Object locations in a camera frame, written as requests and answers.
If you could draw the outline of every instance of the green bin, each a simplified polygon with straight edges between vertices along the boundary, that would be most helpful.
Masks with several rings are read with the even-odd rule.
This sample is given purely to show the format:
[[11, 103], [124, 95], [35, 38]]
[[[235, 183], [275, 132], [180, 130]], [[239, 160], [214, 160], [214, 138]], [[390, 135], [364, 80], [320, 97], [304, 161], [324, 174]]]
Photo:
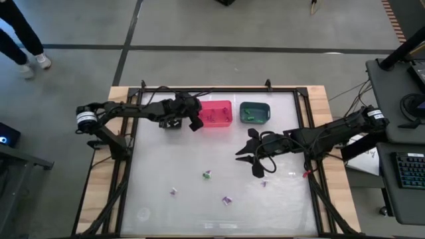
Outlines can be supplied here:
[[242, 123], [265, 124], [270, 119], [270, 106], [266, 103], [242, 102], [239, 116]]

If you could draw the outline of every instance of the black keyboard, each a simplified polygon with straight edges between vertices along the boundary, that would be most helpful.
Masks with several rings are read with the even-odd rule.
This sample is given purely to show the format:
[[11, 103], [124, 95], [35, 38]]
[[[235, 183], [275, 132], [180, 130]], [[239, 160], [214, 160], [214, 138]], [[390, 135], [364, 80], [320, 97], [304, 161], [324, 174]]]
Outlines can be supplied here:
[[425, 157], [421, 153], [392, 153], [398, 185], [425, 190]]

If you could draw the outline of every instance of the gray floor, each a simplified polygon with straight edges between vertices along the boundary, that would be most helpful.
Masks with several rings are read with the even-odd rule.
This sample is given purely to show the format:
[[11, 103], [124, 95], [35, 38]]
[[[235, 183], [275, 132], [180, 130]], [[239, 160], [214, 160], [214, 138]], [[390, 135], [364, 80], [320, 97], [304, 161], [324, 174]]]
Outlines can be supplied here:
[[[16, 0], [45, 44], [125, 42], [137, 0]], [[145, 0], [132, 45], [265, 46], [286, 48], [392, 49], [398, 46], [380, 0], [328, 0], [313, 17], [310, 0], [237, 0], [225, 8], [213, 0]], [[0, 23], [14, 37], [13, 30]], [[52, 68], [22, 80], [16, 66], [0, 56], [0, 121], [23, 133], [19, 148], [55, 161], [51, 172], [36, 170], [20, 207], [17, 233], [32, 238], [68, 236], [92, 150], [75, 135], [75, 107], [106, 100], [120, 50], [47, 49]], [[183, 52], [131, 50], [120, 85], [145, 80], [158, 85], [323, 84], [329, 99], [367, 80], [365, 61], [374, 54]], [[342, 116], [355, 88], [330, 101]], [[373, 104], [373, 94], [364, 95]], [[423, 227], [379, 218], [379, 193], [353, 196], [363, 232], [419, 235]]]
[[326, 0], [314, 17], [302, 0], [145, 0], [132, 44], [392, 49], [380, 0]]

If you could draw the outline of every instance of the pink bin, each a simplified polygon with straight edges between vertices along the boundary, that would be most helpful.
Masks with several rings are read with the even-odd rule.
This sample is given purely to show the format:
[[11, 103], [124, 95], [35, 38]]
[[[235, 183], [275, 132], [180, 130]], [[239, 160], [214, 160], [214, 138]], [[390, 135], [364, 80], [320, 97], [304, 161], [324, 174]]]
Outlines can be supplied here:
[[228, 100], [201, 102], [199, 118], [204, 127], [228, 127], [232, 121], [232, 102]]

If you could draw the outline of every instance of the leg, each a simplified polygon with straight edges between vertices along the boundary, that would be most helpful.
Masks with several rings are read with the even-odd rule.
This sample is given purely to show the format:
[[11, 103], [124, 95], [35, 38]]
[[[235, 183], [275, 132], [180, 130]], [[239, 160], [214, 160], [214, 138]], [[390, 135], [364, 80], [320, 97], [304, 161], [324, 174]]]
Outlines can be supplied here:
[[40, 39], [13, 0], [0, 3], [0, 18], [13, 27], [19, 40], [31, 54], [36, 56], [44, 52]]
[[16, 45], [11, 37], [0, 29], [0, 52], [16, 62], [24, 65], [27, 63], [27, 55]]

